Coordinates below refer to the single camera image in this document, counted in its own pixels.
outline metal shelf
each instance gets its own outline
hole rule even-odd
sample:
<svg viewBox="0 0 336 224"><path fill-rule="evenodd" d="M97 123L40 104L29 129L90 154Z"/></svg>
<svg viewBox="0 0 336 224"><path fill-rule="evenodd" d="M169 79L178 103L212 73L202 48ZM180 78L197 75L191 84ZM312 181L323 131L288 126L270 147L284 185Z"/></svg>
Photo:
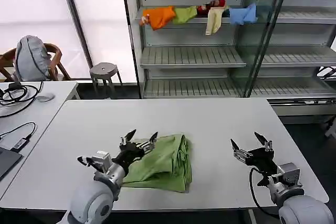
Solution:
<svg viewBox="0 0 336 224"><path fill-rule="evenodd" d="M251 97L336 98L336 91L316 77L257 78Z"/></svg>
<svg viewBox="0 0 336 224"><path fill-rule="evenodd" d="M227 78L148 80L144 98L238 97Z"/></svg>
<svg viewBox="0 0 336 224"><path fill-rule="evenodd" d="M324 46L269 46L261 67L336 66L336 52Z"/></svg>
<svg viewBox="0 0 336 224"><path fill-rule="evenodd" d="M151 9L151 8L157 8L159 6L143 6L140 7L138 10L137 16L135 17L135 20L140 21L142 17L142 12L145 9ZM192 19L190 19L187 23L189 24L207 24L208 22L208 16L196 16ZM230 18L229 17L222 17L222 24L230 24Z"/></svg>
<svg viewBox="0 0 336 224"><path fill-rule="evenodd" d="M336 24L336 8L283 7L277 23Z"/></svg>
<svg viewBox="0 0 336 224"><path fill-rule="evenodd" d="M142 68L242 68L234 47L145 47Z"/></svg>

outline backpack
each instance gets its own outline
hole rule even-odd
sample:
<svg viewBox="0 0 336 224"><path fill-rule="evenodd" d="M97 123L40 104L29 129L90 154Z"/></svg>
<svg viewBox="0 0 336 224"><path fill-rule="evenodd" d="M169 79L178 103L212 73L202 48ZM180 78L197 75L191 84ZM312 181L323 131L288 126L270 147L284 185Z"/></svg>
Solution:
<svg viewBox="0 0 336 224"><path fill-rule="evenodd" d="M27 35L17 44L15 52L15 75L19 81L50 80L48 66L51 62L42 40Z"/></svg>

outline glass door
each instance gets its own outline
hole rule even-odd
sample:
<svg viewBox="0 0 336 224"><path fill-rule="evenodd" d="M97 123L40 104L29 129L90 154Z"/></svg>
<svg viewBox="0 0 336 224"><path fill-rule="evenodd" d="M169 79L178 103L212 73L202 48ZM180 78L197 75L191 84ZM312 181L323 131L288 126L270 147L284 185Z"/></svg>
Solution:
<svg viewBox="0 0 336 224"><path fill-rule="evenodd" d="M246 63L244 69L231 73L241 97L249 97L258 74L265 50L274 29L283 0L243 0L243 7L252 3L257 6L258 20L254 24L240 26L236 35L236 50Z"/></svg>

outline green cloth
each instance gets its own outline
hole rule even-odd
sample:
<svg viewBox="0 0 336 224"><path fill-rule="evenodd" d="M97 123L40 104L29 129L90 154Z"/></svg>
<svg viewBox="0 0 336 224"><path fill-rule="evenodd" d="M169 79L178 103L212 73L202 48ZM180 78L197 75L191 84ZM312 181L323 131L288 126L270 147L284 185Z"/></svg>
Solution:
<svg viewBox="0 0 336 224"><path fill-rule="evenodd" d="M152 152L129 167L123 187L187 191L192 181L190 147L182 134L160 137Z"/></svg>
<svg viewBox="0 0 336 224"><path fill-rule="evenodd" d="M176 17L173 18L173 23L176 25L186 23L189 19L192 19L197 15L196 6L188 8L174 8L174 11Z"/></svg>

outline white table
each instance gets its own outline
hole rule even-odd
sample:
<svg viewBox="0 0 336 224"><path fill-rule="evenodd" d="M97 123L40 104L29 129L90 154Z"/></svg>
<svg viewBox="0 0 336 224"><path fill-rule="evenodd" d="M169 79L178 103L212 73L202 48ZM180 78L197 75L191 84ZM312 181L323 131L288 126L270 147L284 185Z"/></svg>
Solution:
<svg viewBox="0 0 336 224"><path fill-rule="evenodd" d="M0 83L0 88L5 90L8 88L8 84L8 82ZM23 82L22 84L29 84L39 88L40 82ZM68 99L72 99L74 96L76 98L78 97L76 87L77 82L75 81L44 82L44 86L40 94L43 95L46 93L53 93L55 95L53 100L45 103L41 103L35 100L28 108L19 112L18 114L9 116L7 118L0 118L0 134L10 131L13 128L27 122L35 122L37 124L36 132L31 137L30 142L20 151L20 153L23 155L23 158L0 181L0 199L64 102ZM26 103L10 107L0 106L0 115L15 112L22 105L26 105ZM27 136L32 129L32 125L27 125L13 133L8 134L2 140L0 140L0 147L6 148L8 150L11 149L22 137Z"/></svg>
<svg viewBox="0 0 336 224"><path fill-rule="evenodd" d="M0 201L3 208L69 207L75 188L92 180L93 168L76 158L119 152L120 136L185 133L193 142L193 182L188 194L122 188L114 210L222 209L255 207L250 168L233 158L230 138L246 150L260 147L254 131L273 140L275 162L301 168L306 194L329 200L320 182L266 99L162 99L68 101L58 112ZM259 174L255 174L254 184ZM258 202L273 206L269 190L255 186Z"/></svg>

